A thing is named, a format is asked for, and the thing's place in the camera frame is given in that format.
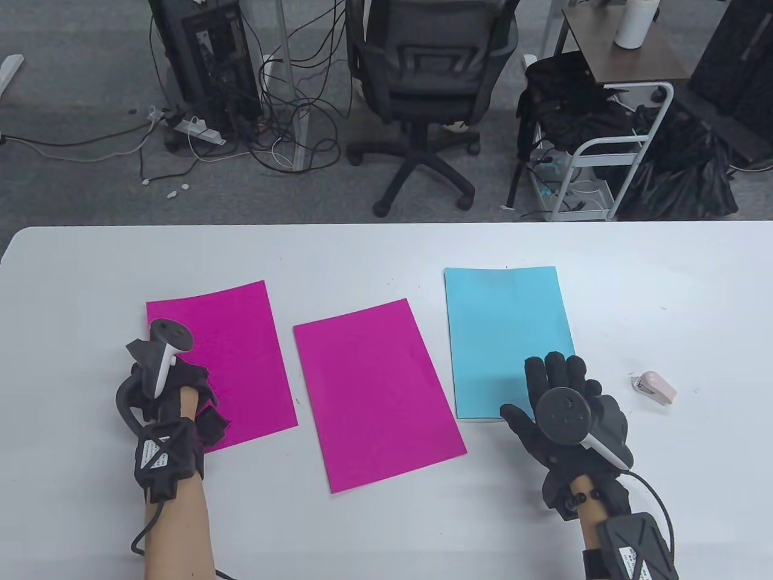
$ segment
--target magenta paper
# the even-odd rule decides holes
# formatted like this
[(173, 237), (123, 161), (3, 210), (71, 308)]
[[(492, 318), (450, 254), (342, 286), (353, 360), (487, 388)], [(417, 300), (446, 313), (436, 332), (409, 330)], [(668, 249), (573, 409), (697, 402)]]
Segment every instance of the magenta paper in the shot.
[(187, 326), (196, 346), (182, 355), (209, 369), (219, 411), (231, 426), (223, 449), (298, 425), (265, 282), (180, 300), (148, 303), (148, 324)]
[(407, 300), (295, 327), (333, 493), (467, 452)]

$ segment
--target black bag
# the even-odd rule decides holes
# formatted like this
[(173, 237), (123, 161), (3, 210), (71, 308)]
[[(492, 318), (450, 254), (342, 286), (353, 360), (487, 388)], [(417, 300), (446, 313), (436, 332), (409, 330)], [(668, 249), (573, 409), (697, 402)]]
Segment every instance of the black bag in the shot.
[[(638, 119), (654, 118), (639, 111)], [(619, 191), (627, 168), (610, 179)], [(727, 175), (727, 150), (701, 121), (670, 111), (639, 166), (618, 216), (623, 220), (702, 220), (738, 211)]]
[[(529, 84), (521, 94), (516, 112), (521, 119), (518, 131), (521, 161), (529, 161), (537, 123), (557, 151), (570, 154), (593, 138), (632, 133), (626, 109), (610, 101), (620, 91), (598, 85), (581, 52), (538, 60), (526, 69), (526, 79)], [(630, 145), (594, 145), (586, 153), (630, 150)]]

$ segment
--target office chair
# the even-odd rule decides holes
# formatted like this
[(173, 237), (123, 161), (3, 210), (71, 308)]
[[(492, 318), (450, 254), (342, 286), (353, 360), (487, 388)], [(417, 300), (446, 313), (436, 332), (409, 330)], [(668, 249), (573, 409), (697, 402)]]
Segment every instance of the office chair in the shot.
[(489, 108), (502, 68), (518, 45), (515, 9), (520, 0), (373, 0), (367, 35), (363, 0), (346, 0), (346, 45), (352, 77), (363, 84), (368, 107), (385, 124), (400, 122), (407, 138), (346, 147), (354, 166), (370, 153), (405, 159), (381, 200), (385, 217), (418, 165), (440, 173), (460, 191), (456, 206), (467, 211), (475, 187), (438, 152), (466, 145), (480, 153), (474, 131), (429, 138), (432, 124), (476, 125)]

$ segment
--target computer tower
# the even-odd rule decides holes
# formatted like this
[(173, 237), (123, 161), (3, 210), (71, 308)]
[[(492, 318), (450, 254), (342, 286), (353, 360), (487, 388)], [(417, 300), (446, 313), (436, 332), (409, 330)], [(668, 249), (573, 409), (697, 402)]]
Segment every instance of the computer tower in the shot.
[(735, 110), (734, 117), (773, 143), (773, 47), (768, 51)]
[(172, 105), (224, 134), (256, 121), (262, 109), (239, 0), (148, 1), (174, 73), (165, 87)]
[(732, 115), (773, 49), (773, 0), (733, 0), (690, 80), (690, 89)]

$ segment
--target blue paper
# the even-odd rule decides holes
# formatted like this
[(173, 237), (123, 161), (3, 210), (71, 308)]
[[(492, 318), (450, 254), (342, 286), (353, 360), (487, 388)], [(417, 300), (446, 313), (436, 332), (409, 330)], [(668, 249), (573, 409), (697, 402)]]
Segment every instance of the blue paper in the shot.
[(456, 415), (499, 418), (512, 403), (533, 416), (523, 362), (574, 354), (556, 268), (445, 271)]

